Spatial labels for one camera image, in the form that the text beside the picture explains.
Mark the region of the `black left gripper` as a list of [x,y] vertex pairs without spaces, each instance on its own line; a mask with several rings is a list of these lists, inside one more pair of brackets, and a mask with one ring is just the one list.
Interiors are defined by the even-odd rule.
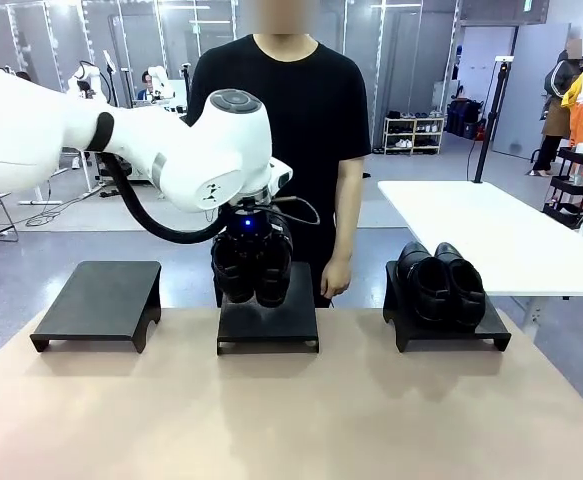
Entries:
[[285,215],[272,205],[225,205],[224,228],[214,242],[229,242],[239,251],[264,251],[273,246],[292,250],[292,235]]

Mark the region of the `person's left hand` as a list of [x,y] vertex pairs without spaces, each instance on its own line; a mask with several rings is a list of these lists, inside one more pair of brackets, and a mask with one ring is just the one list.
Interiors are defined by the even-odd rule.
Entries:
[[326,264],[321,277],[321,295],[333,299],[344,293],[350,285],[351,265],[346,257],[332,257]]

